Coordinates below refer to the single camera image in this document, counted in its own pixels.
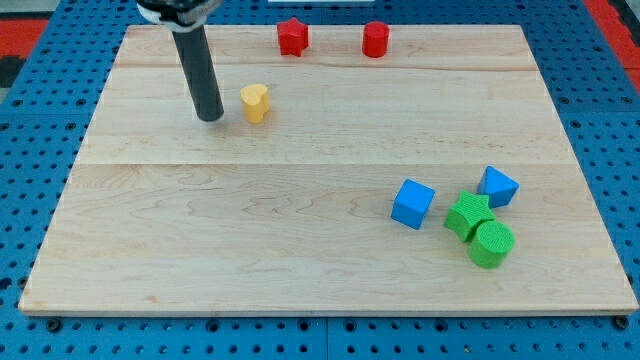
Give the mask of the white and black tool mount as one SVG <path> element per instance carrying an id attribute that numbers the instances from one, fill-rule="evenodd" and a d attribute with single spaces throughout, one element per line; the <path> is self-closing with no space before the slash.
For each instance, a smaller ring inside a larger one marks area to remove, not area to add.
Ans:
<path id="1" fill-rule="evenodd" d="M 191 32 L 205 24 L 222 0 L 136 0 L 141 16 L 172 32 Z"/>

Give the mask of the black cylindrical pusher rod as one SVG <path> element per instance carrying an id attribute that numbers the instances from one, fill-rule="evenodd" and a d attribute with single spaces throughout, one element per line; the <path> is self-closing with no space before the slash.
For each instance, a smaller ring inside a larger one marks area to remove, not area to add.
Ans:
<path id="1" fill-rule="evenodd" d="M 172 33 L 197 117 L 204 122 L 224 115 L 221 93 L 203 26 Z"/>

